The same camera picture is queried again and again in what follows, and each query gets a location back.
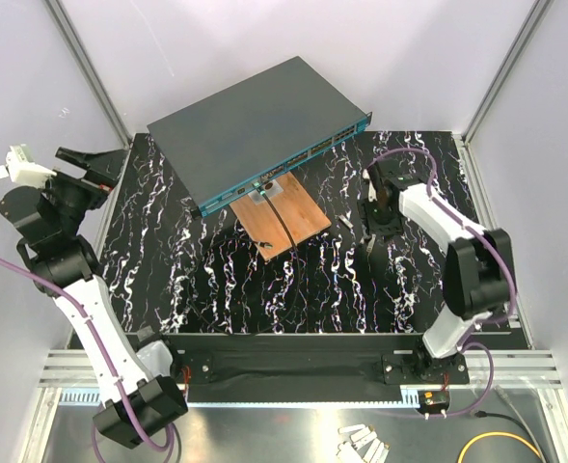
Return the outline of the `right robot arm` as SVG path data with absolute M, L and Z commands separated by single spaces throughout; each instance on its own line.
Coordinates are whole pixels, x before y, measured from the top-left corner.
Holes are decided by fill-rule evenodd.
M 467 218 L 428 181 L 397 174 L 383 161 L 372 161 L 363 178 L 367 194 L 358 210 L 368 248 L 378 237 L 401 235 L 410 221 L 446 255 L 440 313 L 400 365 L 422 382 L 438 381 L 455 366 L 474 329 L 502 323 L 512 313 L 517 289 L 511 238 Z

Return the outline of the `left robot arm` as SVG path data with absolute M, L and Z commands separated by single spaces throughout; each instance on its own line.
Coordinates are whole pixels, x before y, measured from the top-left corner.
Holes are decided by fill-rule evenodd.
M 127 449 L 169 431 L 187 403 L 176 379 L 183 359 L 169 339 L 144 329 L 131 345 L 114 313 L 92 245 L 79 233 L 89 210 L 118 185 L 125 150 L 87 153 L 60 148 L 56 158 L 83 170 L 80 178 L 36 163 L 28 148 L 9 148 L 0 179 L 15 187 L 0 213 L 19 232 L 21 272 L 54 300 L 86 352 L 99 387 L 95 429 Z

